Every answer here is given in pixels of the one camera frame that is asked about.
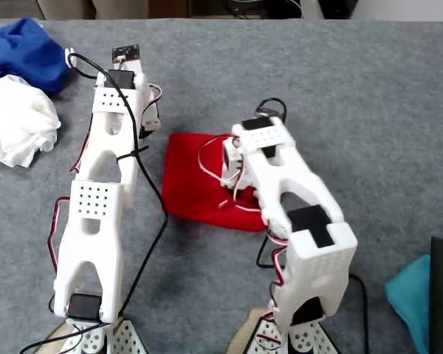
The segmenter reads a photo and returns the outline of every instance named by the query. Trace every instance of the white cloth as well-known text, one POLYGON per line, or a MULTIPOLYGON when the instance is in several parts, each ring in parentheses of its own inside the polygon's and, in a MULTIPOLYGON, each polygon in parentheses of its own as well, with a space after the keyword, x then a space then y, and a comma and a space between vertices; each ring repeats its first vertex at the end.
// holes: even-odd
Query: white cloth
POLYGON ((28 167, 35 152, 51 151, 61 126, 55 106, 42 90, 21 77, 0 78, 0 161, 28 167))

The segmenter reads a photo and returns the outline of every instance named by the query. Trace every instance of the black wire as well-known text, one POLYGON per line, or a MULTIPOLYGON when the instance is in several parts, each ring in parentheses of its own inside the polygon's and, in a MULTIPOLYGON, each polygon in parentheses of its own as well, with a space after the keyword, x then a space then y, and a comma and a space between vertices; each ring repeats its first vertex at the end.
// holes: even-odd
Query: black wire
POLYGON ((350 273, 349 277, 356 280, 361 286, 361 293, 363 294, 364 353, 369 354, 368 292, 360 277, 353 273, 350 273))
POLYGON ((49 302, 47 303, 47 309, 49 310, 50 313, 54 313, 54 310, 51 307, 51 302, 54 300, 54 295, 55 293, 51 296, 51 299, 49 299, 49 302))
POLYGON ((65 336, 48 338, 48 339, 44 339, 43 341, 37 341, 36 343, 30 344, 30 345, 26 346, 25 348, 23 348, 22 350, 20 350, 20 354, 23 354, 32 348, 39 347, 40 345, 53 343, 54 341, 62 341, 64 339, 72 338, 72 337, 78 336, 79 334, 84 334, 84 333, 90 332, 91 330, 96 330, 97 328, 100 328, 100 327, 103 327, 106 325, 110 325, 110 323, 99 323, 99 324, 96 324, 95 326, 87 327, 83 330, 79 330, 74 333, 66 334, 65 336))
POLYGON ((264 100, 262 100, 261 101, 261 103, 259 103, 259 105, 258 105, 258 107, 256 108, 256 110, 255 110, 255 112, 257 112, 261 107, 263 107, 266 103, 268 103, 268 102, 277 102, 277 103, 280 103, 281 105, 282 105, 282 109, 284 110, 283 112, 282 112, 282 115, 281 115, 281 121, 282 121, 282 123, 283 124, 286 124, 286 118, 287 118, 287 105, 286 105, 286 103, 283 101, 283 100, 281 100, 280 98, 277 98, 277 97, 268 97, 268 98, 265 98, 264 100))
POLYGON ((267 235, 264 236, 263 243, 261 244, 261 248, 259 249, 258 256, 256 257, 256 265, 259 268, 271 269, 271 268, 274 268, 274 266, 272 264, 264 264, 264 263, 261 263, 261 261, 260 261, 261 255, 263 254, 263 250, 264 250, 264 247, 266 246, 266 243, 267 243, 267 235))
MULTIPOLYGON (((79 330, 79 328, 75 324, 73 324, 73 326, 76 330, 79 330)), ((58 354, 66 354, 68 352, 72 352, 75 348, 77 348, 79 346, 79 344, 82 342, 82 339, 83 339, 83 333, 80 334, 79 341, 77 342, 77 344, 74 347, 64 350, 63 352, 59 352, 58 354)))
POLYGON ((142 153, 144 150, 149 149, 149 146, 145 145, 143 147, 140 147, 138 150, 136 151, 131 151, 130 153, 126 153, 125 155, 122 156, 118 156, 117 157, 117 162, 121 159, 126 159, 127 157, 135 157, 135 155, 137 155, 138 153, 142 153))
MULTIPOLYGON (((134 151, 132 151, 132 152, 137 152, 140 149, 140 147, 138 145, 138 135, 137 135, 136 119, 134 118, 133 111, 131 110, 131 106, 129 105, 128 101, 126 100, 125 95, 123 94, 123 92, 121 91, 121 88, 117 85, 115 80, 113 80, 113 77, 111 77, 101 66, 99 66, 98 64, 96 64, 92 60, 84 57, 83 55, 80 55, 78 53, 70 53, 67 57, 68 58, 69 57, 77 57, 77 58, 85 61, 90 66, 93 66, 96 70, 101 72, 102 75, 105 76, 106 79, 111 83, 113 88, 115 90, 117 90, 118 95, 120 96, 120 98, 122 99, 123 103, 125 104, 125 107, 128 109, 128 113, 129 113, 129 115, 131 117, 131 123, 133 125, 133 142, 134 142, 134 151)), ((148 263, 149 258, 151 257, 154 249, 156 248, 156 245, 159 242, 159 239, 161 238, 162 233, 164 232, 166 226, 168 225, 168 219, 169 219, 169 214, 168 214, 165 202, 162 199, 162 195, 159 192, 159 190, 157 189, 157 187, 154 184, 154 182, 151 179, 151 177, 149 176, 148 171, 146 170, 143 162, 141 161, 140 155, 135 154, 134 158, 136 159, 136 161, 138 163, 138 166, 140 166, 141 172, 143 173, 143 175, 145 175, 146 180, 148 181, 149 185, 151 186, 151 189, 154 191, 154 193, 156 194, 157 198, 159 199, 159 202, 161 203, 161 208, 162 208, 162 211, 164 212, 164 221, 162 222, 161 228, 157 232, 157 235, 154 238, 153 243, 149 247, 149 250, 148 250, 148 253, 146 253, 145 259, 141 263, 140 269, 138 270, 138 273, 137 273, 136 277, 134 278, 133 283, 131 284, 131 287, 130 287, 130 290, 128 292, 128 295, 126 296, 126 299, 123 302, 120 311, 118 312, 118 316, 122 316, 123 312, 126 309, 126 306, 128 306, 128 303, 129 303, 131 297, 133 296, 133 293, 134 293, 134 291, 135 291, 135 289, 137 287, 137 284, 140 281, 140 277, 142 275, 142 272, 144 271, 144 269, 146 267, 146 264, 148 263)))
POLYGON ((77 72, 80 76, 84 76, 87 79, 96 80, 97 76, 86 74, 85 72, 82 72, 78 67, 76 67, 72 64, 72 62, 69 60, 69 57, 71 56, 71 54, 76 54, 76 53, 70 53, 69 55, 67 55, 67 59, 68 59, 67 62, 69 63, 69 66, 71 67, 71 69, 73 69, 75 72, 77 72))

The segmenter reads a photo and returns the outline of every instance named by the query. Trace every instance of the gray carpet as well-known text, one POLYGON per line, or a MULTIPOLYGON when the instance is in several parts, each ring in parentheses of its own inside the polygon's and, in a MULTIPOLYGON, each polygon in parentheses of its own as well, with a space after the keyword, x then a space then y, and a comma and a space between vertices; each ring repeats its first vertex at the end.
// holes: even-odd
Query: gray carpet
MULTIPOLYGON (((158 183, 168 135, 221 133, 265 96, 286 101, 298 149, 343 208, 359 247, 351 270, 369 292, 373 353, 414 353, 384 283, 443 237, 443 23, 297 21, 43 22, 62 46, 109 66, 113 46, 139 43, 160 84, 164 128, 143 153, 158 183)), ((0 164, 0 353, 17 353, 59 321, 47 311, 54 200, 86 133, 93 82, 69 76, 53 97, 63 123, 28 170, 0 164)), ((114 168, 109 163, 109 171, 114 168)), ((162 221, 140 176, 124 216, 128 290, 162 221)), ((66 212, 61 218, 66 220, 66 212)), ((172 218, 128 314, 150 353, 222 353, 274 274, 255 267, 261 234, 172 218)), ((363 351, 360 289, 351 284, 325 327, 344 353, 363 351)))

